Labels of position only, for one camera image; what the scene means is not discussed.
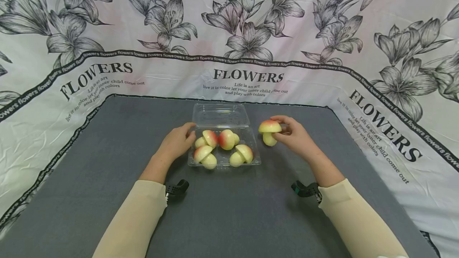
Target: hand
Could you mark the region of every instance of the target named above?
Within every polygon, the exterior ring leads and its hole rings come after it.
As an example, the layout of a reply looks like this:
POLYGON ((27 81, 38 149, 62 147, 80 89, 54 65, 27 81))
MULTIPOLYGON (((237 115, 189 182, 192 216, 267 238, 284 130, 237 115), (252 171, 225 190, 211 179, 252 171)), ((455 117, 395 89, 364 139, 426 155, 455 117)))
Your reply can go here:
POLYGON ((287 116, 274 116, 271 119, 287 125, 281 133, 274 133, 273 137, 309 163, 320 186, 328 188, 344 180, 341 171, 318 148, 301 123, 287 116))
POLYGON ((167 134, 139 180, 151 180, 163 184, 172 162, 183 155, 196 140, 194 131, 188 135, 190 128, 194 126, 196 126, 195 123, 185 123, 167 134))
POLYGON ((315 156, 323 154, 301 123, 292 117, 279 115, 271 117, 271 120, 287 125, 282 127, 281 133, 273 134, 275 140, 285 144, 306 161, 311 161, 315 156))
POLYGON ((170 159, 171 163, 183 155, 196 140, 194 131, 190 133, 190 128, 194 126, 196 126, 195 123, 185 123, 181 127, 173 129, 163 139, 155 155, 170 159))

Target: mushroom cap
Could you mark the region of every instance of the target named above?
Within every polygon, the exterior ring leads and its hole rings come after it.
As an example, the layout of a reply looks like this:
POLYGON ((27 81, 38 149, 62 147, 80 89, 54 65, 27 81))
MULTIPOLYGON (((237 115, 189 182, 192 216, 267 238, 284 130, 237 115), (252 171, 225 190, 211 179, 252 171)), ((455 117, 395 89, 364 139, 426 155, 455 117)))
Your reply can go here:
POLYGON ((234 147, 235 137, 230 129, 223 130, 218 136, 218 143, 222 149, 229 151, 234 147))
POLYGON ((253 152, 246 145, 237 145, 236 150, 244 157, 245 162, 250 164, 253 161, 253 152))
POLYGON ((196 162, 201 162, 206 156, 209 155, 209 153, 212 152, 212 147, 211 146, 202 146, 198 147, 193 154, 193 159, 196 162))
POLYGON ((213 131, 203 131, 202 132, 203 138, 206 140, 206 143, 214 149, 217 146, 218 138, 217 135, 213 131))
POLYGON ((282 127, 279 125, 279 123, 271 119, 262 122, 259 127, 260 133, 278 133, 281 131, 282 127))

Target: left hand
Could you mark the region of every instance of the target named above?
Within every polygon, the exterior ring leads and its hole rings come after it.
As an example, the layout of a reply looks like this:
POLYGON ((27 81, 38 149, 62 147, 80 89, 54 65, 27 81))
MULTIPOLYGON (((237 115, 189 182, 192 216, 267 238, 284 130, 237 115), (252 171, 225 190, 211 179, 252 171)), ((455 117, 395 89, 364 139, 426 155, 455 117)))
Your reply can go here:
POLYGON ((188 135, 194 126, 196 126, 195 123, 185 123, 181 127, 173 129, 166 135, 155 155, 170 159, 171 163, 183 155, 196 140, 194 131, 188 135))
POLYGON ((183 155, 193 144, 196 134, 190 128, 195 123, 185 123, 166 135, 157 152, 151 157, 139 180, 151 180, 163 184, 172 162, 183 155))

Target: black clip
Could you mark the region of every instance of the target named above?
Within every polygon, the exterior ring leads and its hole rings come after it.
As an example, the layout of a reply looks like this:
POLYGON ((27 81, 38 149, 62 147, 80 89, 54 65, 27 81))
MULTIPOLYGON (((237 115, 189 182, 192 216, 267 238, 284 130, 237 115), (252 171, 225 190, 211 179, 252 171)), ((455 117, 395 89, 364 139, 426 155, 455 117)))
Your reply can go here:
POLYGON ((190 186, 186 180, 180 180, 178 184, 167 183, 166 184, 166 197, 175 197, 177 195, 185 194, 186 190, 190 186))
POLYGON ((318 191, 317 182, 313 182, 310 185, 305 186, 303 183, 297 180, 292 184, 292 189, 299 197, 315 196, 318 203, 322 201, 322 194, 320 191, 318 191))

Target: gray table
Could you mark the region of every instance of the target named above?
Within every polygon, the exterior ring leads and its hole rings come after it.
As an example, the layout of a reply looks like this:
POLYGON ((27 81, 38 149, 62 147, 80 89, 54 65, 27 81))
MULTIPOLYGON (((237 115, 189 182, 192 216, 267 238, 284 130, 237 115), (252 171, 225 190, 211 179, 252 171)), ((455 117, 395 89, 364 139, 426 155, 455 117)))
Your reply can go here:
MULTIPOLYGON (((113 97, 71 147, 0 242, 7 258, 91 257, 150 156, 171 128, 191 120, 195 101, 113 97)), ((295 117, 395 232, 410 257, 434 252, 326 108, 246 104, 253 131, 274 114, 295 117)), ((350 257, 315 198, 290 184, 314 181, 285 146, 259 140, 262 164, 214 172, 179 158, 167 180, 190 182, 171 200, 147 257, 350 257)))

